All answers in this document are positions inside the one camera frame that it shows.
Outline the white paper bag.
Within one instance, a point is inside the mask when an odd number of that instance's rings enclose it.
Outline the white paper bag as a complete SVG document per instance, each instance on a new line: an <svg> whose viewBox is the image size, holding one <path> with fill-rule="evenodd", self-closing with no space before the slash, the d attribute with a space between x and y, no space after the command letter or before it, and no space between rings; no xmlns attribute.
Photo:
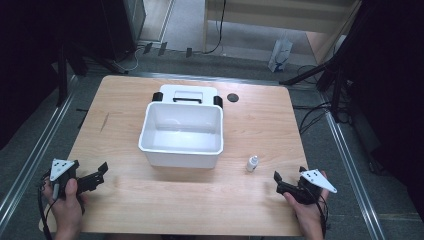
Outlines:
<svg viewBox="0 0 424 240"><path fill-rule="evenodd" d="M271 72L283 72L289 59L293 43L288 38L288 33L283 32L281 37L275 41L271 53L268 68Z"/></svg>

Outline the small white dropper bottle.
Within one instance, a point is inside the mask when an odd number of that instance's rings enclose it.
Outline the small white dropper bottle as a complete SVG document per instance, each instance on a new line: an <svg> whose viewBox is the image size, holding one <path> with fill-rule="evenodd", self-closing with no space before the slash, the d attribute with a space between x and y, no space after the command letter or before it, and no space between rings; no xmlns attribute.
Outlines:
<svg viewBox="0 0 424 240"><path fill-rule="evenodd" d="M249 158L246 164L246 170L248 172L253 172L258 166L259 158L257 156L252 156Z"/></svg>

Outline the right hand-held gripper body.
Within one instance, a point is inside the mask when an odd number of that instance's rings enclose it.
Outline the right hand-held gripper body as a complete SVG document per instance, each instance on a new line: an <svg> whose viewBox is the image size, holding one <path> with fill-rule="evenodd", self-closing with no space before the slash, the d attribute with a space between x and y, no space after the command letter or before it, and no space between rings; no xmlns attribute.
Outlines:
<svg viewBox="0 0 424 240"><path fill-rule="evenodd" d="M298 181L298 196L296 200L305 205L316 203L321 197L322 190L337 193L337 189L318 170L307 170L304 167L299 169L300 179Z"/></svg>

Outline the light wooden furniture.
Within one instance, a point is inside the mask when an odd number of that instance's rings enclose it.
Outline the light wooden furniture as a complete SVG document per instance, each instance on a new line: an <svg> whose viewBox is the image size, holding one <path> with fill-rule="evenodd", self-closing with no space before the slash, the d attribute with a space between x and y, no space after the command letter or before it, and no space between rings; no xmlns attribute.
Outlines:
<svg viewBox="0 0 424 240"><path fill-rule="evenodd" d="M347 34L362 0L204 0L203 49L207 23L224 22L285 28L307 32L318 64L322 63L340 36Z"/></svg>

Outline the dark cabinet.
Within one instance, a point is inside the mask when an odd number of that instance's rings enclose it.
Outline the dark cabinet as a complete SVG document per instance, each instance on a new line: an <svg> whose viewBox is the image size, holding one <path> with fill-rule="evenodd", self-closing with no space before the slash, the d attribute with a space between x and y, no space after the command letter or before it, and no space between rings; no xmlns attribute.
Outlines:
<svg viewBox="0 0 424 240"><path fill-rule="evenodd" d="M137 48L146 11L143 0L100 0L111 59L122 60Z"/></svg>

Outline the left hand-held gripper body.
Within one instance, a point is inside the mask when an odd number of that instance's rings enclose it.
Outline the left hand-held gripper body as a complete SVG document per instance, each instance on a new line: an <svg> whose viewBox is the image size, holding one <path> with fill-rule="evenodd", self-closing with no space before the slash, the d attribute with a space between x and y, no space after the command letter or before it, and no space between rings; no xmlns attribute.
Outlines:
<svg viewBox="0 0 424 240"><path fill-rule="evenodd" d="M50 169L50 183L53 187L53 199L57 200L65 194L69 179L76 178L76 170L79 168L77 160L54 159Z"/></svg>

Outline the person's right hand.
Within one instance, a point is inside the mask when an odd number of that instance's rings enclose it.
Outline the person's right hand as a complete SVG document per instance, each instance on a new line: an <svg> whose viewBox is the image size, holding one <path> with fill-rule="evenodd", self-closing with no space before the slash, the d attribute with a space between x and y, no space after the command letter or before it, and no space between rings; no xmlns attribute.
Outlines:
<svg viewBox="0 0 424 240"><path fill-rule="evenodd" d="M294 210L302 235L303 233L312 232L321 232L323 234L321 213L316 205L303 205L294 200L287 202Z"/></svg>

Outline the person's left hand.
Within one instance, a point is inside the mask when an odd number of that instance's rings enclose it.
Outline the person's left hand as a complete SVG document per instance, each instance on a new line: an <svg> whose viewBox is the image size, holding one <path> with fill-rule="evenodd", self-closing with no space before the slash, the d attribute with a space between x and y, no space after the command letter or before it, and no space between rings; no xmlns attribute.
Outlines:
<svg viewBox="0 0 424 240"><path fill-rule="evenodd" d="M65 189L65 199L53 200L53 190L49 180L44 184L43 195L52 206L52 213L56 221L57 232L81 232L83 213L77 199L77 180L70 179Z"/></svg>

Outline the black tripod stand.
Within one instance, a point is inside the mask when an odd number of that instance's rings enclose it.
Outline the black tripod stand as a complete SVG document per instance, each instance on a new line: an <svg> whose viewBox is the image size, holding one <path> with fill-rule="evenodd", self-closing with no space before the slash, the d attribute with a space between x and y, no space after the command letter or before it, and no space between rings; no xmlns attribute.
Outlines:
<svg viewBox="0 0 424 240"><path fill-rule="evenodd" d="M316 83L316 89L319 92L325 92L330 87L333 87L332 99L330 101L330 113L336 122L340 122L339 118L339 103L342 91L343 81L345 80L341 68L341 61L337 56L332 57L330 60L308 70L292 79L280 81L280 85L291 86L297 84L309 77L321 73L321 77Z"/></svg>

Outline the metal floor rail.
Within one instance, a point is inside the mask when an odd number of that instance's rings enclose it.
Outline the metal floor rail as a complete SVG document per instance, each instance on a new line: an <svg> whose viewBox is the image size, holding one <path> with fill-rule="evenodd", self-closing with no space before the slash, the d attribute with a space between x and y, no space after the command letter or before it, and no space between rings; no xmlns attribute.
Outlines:
<svg viewBox="0 0 424 240"><path fill-rule="evenodd" d="M69 78L68 95L60 106L56 105L58 92L54 90L0 150L0 236L62 122L78 83L76 75Z"/></svg>
<svg viewBox="0 0 424 240"><path fill-rule="evenodd" d="M372 240L386 240L379 217L356 168L354 158L340 128L340 124L336 122L331 113L326 114L326 119L347 172L347 176L369 235Z"/></svg>

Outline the white plastic storage box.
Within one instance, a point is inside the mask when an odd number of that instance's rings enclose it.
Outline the white plastic storage box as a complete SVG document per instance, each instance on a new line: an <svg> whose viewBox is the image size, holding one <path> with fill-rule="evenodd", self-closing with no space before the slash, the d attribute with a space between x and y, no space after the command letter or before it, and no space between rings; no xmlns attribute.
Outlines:
<svg viewBox="0 0 424 240"><path fill-rule="evenodd" d="M152 102L138 147L152 166L212 169L224 148L223 109Z"/></svg>

